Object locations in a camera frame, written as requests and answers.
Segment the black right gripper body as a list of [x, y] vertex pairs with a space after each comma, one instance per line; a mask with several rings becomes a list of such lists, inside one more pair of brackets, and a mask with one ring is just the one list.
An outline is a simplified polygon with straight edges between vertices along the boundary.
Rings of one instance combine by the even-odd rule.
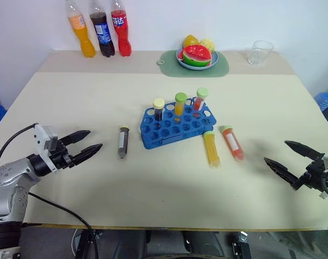
[[324, 176], [323, 159], [313, 160], [307, 167], [306, 172], [292, 184], [294, 190], [298, 190], [301, 186], [307, 186], [310, 189], [316, 189], [323, 192], [321, 178]]

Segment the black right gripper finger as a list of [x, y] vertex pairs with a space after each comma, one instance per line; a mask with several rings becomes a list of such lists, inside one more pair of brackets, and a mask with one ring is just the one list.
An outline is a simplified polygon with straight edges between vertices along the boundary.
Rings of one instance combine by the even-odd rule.
[[298, 177], [291, 174], [288, 169], [279, 162], [271, 160], [269, 158], [264, 158], [264, 161], [275, 174], [277, 174], [280, 178], [285, 180], [291, 186], [298, 181]]
[[319, 153], [318, 151], [296, 141], [285, 140], [284, 143], [296, 153], [313, 161], [322, 160], [325, 155], [324, 153]]

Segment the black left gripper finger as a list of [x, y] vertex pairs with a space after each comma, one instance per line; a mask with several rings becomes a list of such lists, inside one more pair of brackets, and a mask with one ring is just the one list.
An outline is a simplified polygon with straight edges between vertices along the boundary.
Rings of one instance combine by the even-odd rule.
[[70, 145], [74, 144], [76, 142], [79, 142], [80, 140], [83, 140], [87, 135], [90, 134], [90, 130], [79, 130], [74, 133], [71, 133], [65, 137], [63, 137], [61, 140], [63, 145]]
[[79, 154], [72, 157], [73, 164], [79, 165], [80, 163], [91, 158], [102, 148], [102, 146], [103, 144], [95, 144], [83, 149]]

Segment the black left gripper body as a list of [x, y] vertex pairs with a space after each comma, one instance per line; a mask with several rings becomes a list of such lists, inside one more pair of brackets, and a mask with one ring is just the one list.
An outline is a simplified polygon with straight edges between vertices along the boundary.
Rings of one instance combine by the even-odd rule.
[[69, 155], [66, 148], [67, 145], [72, 144], [71, 137], [63, 137], [57, 141], [54, 150], [50, 151], [50, 160], [55, 165], [56, 169], [65, 169], [67, 167], [72, 168], [74, 163], [72, 161], [73, 156]]

